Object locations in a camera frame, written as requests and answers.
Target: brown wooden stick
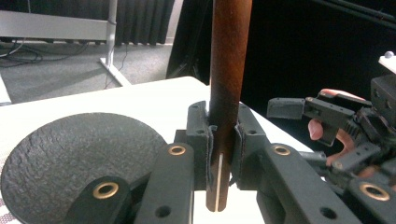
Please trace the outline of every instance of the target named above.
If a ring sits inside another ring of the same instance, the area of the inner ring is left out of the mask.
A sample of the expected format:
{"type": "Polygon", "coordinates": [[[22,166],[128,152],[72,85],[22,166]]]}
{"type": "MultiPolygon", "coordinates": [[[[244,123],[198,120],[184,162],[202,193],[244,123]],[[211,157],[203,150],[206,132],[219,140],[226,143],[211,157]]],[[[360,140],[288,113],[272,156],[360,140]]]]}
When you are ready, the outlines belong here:
{"type": "Polygon", "coordinates": [[[206,207],[224,210],[230,180],[234,126],[242,90],[251,0],[214,0],[209,124],[214,131],[206,207]]]}

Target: white table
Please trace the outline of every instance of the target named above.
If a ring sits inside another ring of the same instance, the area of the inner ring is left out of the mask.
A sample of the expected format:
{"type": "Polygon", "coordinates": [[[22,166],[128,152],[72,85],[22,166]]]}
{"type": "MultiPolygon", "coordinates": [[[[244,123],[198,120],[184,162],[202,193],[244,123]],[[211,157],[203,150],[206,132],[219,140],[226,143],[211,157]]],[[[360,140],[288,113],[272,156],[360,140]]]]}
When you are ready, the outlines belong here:
{"type": "MultiPolygon", "coordinates": [[[[172,143],[176,129],[186,129],[189,105],[206,100],[209,87],[192,77],[181,77],[106,91],[95,91],[48,100],[0,107],[0,164],[29,133],[66,116],[107,112],[138,119],[172,143]]],[[[253,112],[272,143],[283,143],[298,150],[308,147],[253,112]]],[[[0,216],[8,213],[0,207],[0,216]]],[[[263,223],[255,191],[230,188],[227,208],[211,213],[205,208],[205,193],[195,192],[194,223],[263,223]]]]}

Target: gray carpet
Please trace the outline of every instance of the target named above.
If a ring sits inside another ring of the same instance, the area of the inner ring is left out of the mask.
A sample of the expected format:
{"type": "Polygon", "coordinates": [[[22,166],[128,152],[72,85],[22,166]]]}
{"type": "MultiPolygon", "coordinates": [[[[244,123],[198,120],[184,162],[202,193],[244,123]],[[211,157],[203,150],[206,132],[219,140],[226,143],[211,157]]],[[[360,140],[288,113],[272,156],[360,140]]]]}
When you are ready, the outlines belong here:
{"type": "MultiPolygon", "coordinates": [[[[66,43],[30,43],[27,46],[36,49],[72,54],[81,49],[80,44],[66,43]]],[[[166,67],[172,46],[134,46],[114,48],[114,65],[132,83],[144,83],[165,79],[166,67]]],[[[62,58],[41,52],[45,60],[62,58]]],[[[27,57],[24,53],[18,57],[27,57]]],[[[88,91],[119,87],[119,83],[107,73],[99,63],[99,58],[106,57],[106,45],[90,44],[79,55],[59,60],[29,63],[16,67],[0,68],[0,74],[5,82],[12,104],[43,100],[88,91]]],[[[10,65],[6,60],[0,60],[0,65],[10,65]]]]}

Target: dark gray circular mat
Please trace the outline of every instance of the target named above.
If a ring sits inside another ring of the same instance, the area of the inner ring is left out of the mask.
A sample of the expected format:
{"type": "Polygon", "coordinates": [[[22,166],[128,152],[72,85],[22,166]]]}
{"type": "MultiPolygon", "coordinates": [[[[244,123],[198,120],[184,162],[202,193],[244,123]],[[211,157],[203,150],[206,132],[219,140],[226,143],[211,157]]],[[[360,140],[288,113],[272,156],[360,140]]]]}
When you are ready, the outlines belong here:
{"type": "Polygon", "coordinates": [[[80,192],[105,175],[132,183],[150,172],[163,138],[121,115],[90,113],[55,120],[14,148],[1,174],[6,206],[26,223],[59,223],[80,192]]]}

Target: black mechanical device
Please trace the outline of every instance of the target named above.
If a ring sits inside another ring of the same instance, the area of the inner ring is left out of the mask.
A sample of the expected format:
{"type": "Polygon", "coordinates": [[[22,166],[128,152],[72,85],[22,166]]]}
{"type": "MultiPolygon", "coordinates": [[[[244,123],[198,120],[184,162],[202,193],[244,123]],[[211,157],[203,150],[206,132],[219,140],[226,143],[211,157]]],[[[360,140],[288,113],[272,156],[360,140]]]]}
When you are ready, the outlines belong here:
{"type": "MultiPolygon", "coordinates": [[[[250,109],[240,105],[231,182],[241,190],[257,190],[265,223],[396,223],[395,87],[394,75],[373,79],[371,103],[323,93],[269,103],[271,117],[322,120],[326,145],[338,129],[353,137],[356,149],[330,167],[323,153],[271,144],[250,109]],[[370,165],[378,172],[357,175],[370,165]]],[[[161,150],[151,175],[129,190],[116,177],[93,181],[64,222],[95,217],[95,223],[192,223],[193,192],[214,181],[207,154],[215,130],[208,125],[205,102],[191,105],[187,129],[177,131],[175,143],[161,150]]]]}

